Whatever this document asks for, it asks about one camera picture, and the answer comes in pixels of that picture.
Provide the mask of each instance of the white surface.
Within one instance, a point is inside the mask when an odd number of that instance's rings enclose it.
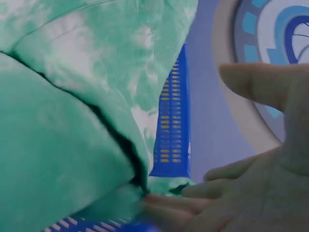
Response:
[[[254,155],[232,117],[212,55],[212,22],[218,0],[200,0],[187,39],[191,98],[191,177]]]

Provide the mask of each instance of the washing machine door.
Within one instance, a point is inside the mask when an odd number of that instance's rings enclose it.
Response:
[[[308,0],[246,0],[234,21],[239,62],[288,65],[309,61]],[[256,108],[272,132],[284,141],[283,114],[271,107]]]

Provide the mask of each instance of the blue laundry basket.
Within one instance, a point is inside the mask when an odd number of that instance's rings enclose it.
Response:
[[[167,78],[159,101],[159,117],[151,176],[189,177],[190,106],[185,45]],[[120,220],[92,222],[67,217],[44,232],[154,232],[149,225]]]

